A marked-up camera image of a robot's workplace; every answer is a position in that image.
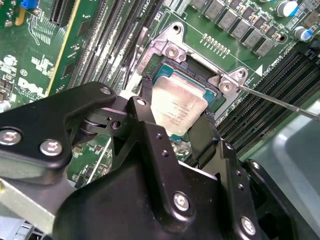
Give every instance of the capacitor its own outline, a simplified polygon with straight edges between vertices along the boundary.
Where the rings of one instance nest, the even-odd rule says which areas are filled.
[[[310,29],[306,29],[303,26],[297,26],[294,31],[293,35],[299,39],[300,41],[306,42],[312,38],[313,32]]]
[[[11,108],[10,102],[3,100],[0,101],[0,113],[6,112]]]
[[[298,11],[298,3],[296,1],[281,1],[275,9],[279,17],[293,17]]]

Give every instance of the screw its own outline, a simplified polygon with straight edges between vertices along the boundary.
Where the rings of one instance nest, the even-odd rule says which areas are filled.
[[[231,146],[231,144],[230,143],[225,143],[225,145],[226,145],[226,147],[228,148],[228,149],[230,149],[230,150],[233,150],[234,148]]]
[[[21,134],[16,130],[7,129],[0,131],[0,144],[11,146],[19,143]]]
[[[243,216],[241,218],[241,224],[244,230],[249,234],[249,235],[255,235],[256,234],[256,228],[254,224],[249,220],[249,218]]]
[[[238,78],[243,79],[246,76],[246,72],[241,70],[237,74]]]
[[[257,162],[253,161],[252,166],[254,166],[255,169],[260,169],[260,166]]]
[[[143,105],[143,106],[146,105],[146,102],[145,102],[143,99],[141,99],[141,98],[138,98],[136,101],[137,101],[137,103],[140,104],[140,105]]]
[[[179,55],[179,50],[178,48],[176,48],[175,46],[169,46],[166,50],[165,50],[165,54],[168,58],[170,59],[175,59],[176,57],[178,57]]]
[[[57,140],[48,139],[41,143],[40,151],[47,156],[58,156],[62,152],[62,145]]]
[[[180,211],[187,211],[189,209],[189,201],[188,199],[181,193],[177,192],[173,195],[173,202],[174,205],[180,210]]]
[[[100,91],[107,95],[111,94],[111,91],[106,87],[100,88]]]
[[[223,85],[222,89],[223,89],[224,92],[228,92],[229,89],[230,89],[230,86],[229,85]]]

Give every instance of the dimm slot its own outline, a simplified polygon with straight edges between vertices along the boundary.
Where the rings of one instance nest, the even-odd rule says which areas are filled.
[[[301,56],[297,53],[287,55],[282,61],[281,66],[285,66],[284,68],[276,68],[274,72],[269,73],[269,75],[259,83],[259,85],[255,88],[256,91],[259,91],[261,93],[267,94],[270,87],[277,82],[281,76],[283,76],[289,69],[293,67],[292,64],[289,63],[296,63],[301,59]],[[241,117],[241,115],[245,114],[247,111],[249,111],[251,108],[255,106],[257,103],[258,98],[256,98],[254,95],[248,94],[246,98],[232,111],[233,117],[232,121],[223,121],[219,126],[218,130],[221,135],[224,135],[230,128],[233,127],[235,122]]]
[[[93,28],[91,29],[87,41],[84,44],[84,51],[81,54],[81,58],[77,63],[75,71],[71,76],[71,80],[68,88],[73,88],[83,84],[84,76],[90,65],[91,59],[95,53],[95,48],[101,38],[101,35],[108,24],[110,18],[110,12],[115,6],[115,1],[101,0],[97,9],[99,14],[96,14],[94,19]]]
[[[132,34],[133,37],[130,40],[130,44],[126,48],[124,57],[120,61],[119,66],[114,71],[114,75],[117,75],[117,73],[120,71],[121,68],[127,66],[130,63],[130,61],[133,57],[133,53],[134,53],[133,51],[135,49],[135,42],[137,41],[137,38],[139,36],[139,33],[140,33],[142,27],[146,26],[147,28],[149,28],[151,26],[151,23],[155,19],[155,16],[158,13],[159,9],[161,8],[163,2],[164,2],[163,0],[158,1],[158,2],[153,0],[150,2],[148,8],[145,10],[144,15],[142,16],[142,18],[138,22],[137,28],[133,31],[133,34]],[[102,77],[101,77],[102,79],[104,79],[108,76],[109,68],[110,67],[107,67],[104,70],[104,73],[102,74]],[[122,78],[114,78],[114,82],[112,83],[112,88],[113,89],[116,88],[116,86],[118,86],[118,84],[121,82],[121,80],[122,80]]]
[[[291,68],[293,70],[293,73],[290,78],[290,81],[277,81],[275,84],[272,85],[272,87],[268,90],[271,91],[271,96],[274,98],[279,98],[280,95],[283,93],[283,89],[287,89],[290,87],[290,85],[295,82],[300,76],[304,73],[306,69],[308,69],[309,66],[307,65],[307,60],[304,60],[302,64],[300,64],[299,67]],[[260,116],[261,111],[263,111],[269,104],[269,101],[262,100],[261,98],[258,100],[260,103],[257,105],[257,107],[252,107],[250,110],[248,110],[245,114],[243,114],[240,118],[236,120],[237,126],[241,126],[241,128],[245,128],[247,125],[252,123],[255,118]],[[224,135],[233,136],[236,135],[237,132],[239,133],[239,129],[233,127],[230,128],[232,131],[226,131]]]
[[[317,79],[320,70],[302,53],[292,51],[256,89],[299,107],[319,90]],[[218,130],[241,156],[291,113],[274,103],[248,95],[218,126]]]
[[[316,73],[319,74],[319,71],[317,69],[315,69],[311,74],[309,74],[309,76],[315,75]],[[304,81],[301,86],[299,86],[299,89],[297,89],[297,91],[295,91],[295,93],[297,92],[301,92],[302,90],[306,89],[306,87],[311,83],[312,81]],[[293,101],[293,99],[297,96],[297,94],[294,94],[293,92],[289,91],[285,91],[282,92],[281,95],[279,95],[278,97],[280,99],[282,99],[283,101],[287,102],[287,103],[291,103]],[[246,142],[249,138],[251,138],[257,131],[262,131],[263,129],[263,125],[265,124],[266,121],[271,120],[271,119],[275,119],[274,115],[276,115],[279,111],[281,112],[283,110],[283,108],[281,106],[278,106],[274,103],[268,102],[265,106],[261,106],[260,107],[260,111],[257,114],[257,117],[260,117],[257,121],[252,121],[251,124],[249,124],[245,129],[254,129],[253,131],[251,131],[249,134],[248,132],[245,132],[245,130],[239,134],[238,132],[238,136],[243,136],[240,137],[238,140],[235,141],[236,136],[230,136],[231,139],[233,139],[233,144],[234,147],[238,147],[239,145],[241,145],[241,143]]]
[[[296,106],[300,106],[306,100],[308,100],[310,97],[312,97],[319,90],[320,82],[317,83],[316,88],[317,89],[309,89],[308,92],[306,94],[304,94],[303,97],[299,97],[298,101],[296,101],[294,104]],[[292,111],[290,111],[290,110],[280,111],[280,115],[276,118],[276,120],[271,119],[269,127],[259,137],[263,138],[264,135],[271,133],[280,123],[282,123],[291,114],[292,114]],[[257,144],[257,140],[255,137],[250,142],[244,142],[242,145],[240,145],[238,147],[238,149],[239,149],[238,156],[242,156],[247,151],[249,151],[252,147],[254,147],[256,144]]]
[[[130,11],[133,4],[134,4],[134,1],[131,1],[127,12]],[[113,31],[115,30],[115,26],[117,25],[117,23],[120,23],[121,21],[123,21],[122,16],[121,16],[121,12],[124,10],[125,6],[126,6],[125,0],[120,0],[117,2],[116,6],[115,6],[115,10],[113,11],[112,17],[109,20],[108,26],[106,27],[106,29],[103,33],[103,36],[101,37],[99,44],[97,45],[97,47],[95,49],[95,54],[91,60],[90,66],[89,66],[89,68],[85,74],[85,77],[84,77],[84,83],[95,81],[94,75],[96,74],[95,72],[99,68],[98,63],[99,63],[101,57],[105,58],[104,54],[105,54],[106,48],[108,48],[107,43],[110,40],[110,37],[111,37]]]
[[[144,3],[144,0],[139,0],[139,2],[135,5],[133,13],[130,15],[130,18],[128,18],[125,23],[126,26],[130,27],[123,29],[117,41],[114,42],[115,44],[112,46],[112,48],[110,48],[109,54],[103,61],[103,67],[100,69],[100,72],[95,76],[98,80],[100,80],[100,82],[104,82],[107,79],[109,72],[113,66],[114,61],[109,62],[109,57],[111,56],[113,58],[116,58],[119,55],[119,52],[122,50],[122,47],[126,44],[127,41],[130,40],[130,35],[135,34],[135,28],[137,27],[135,23],[138,20],[139,13],[141,13],[141,11],[143,10]]]

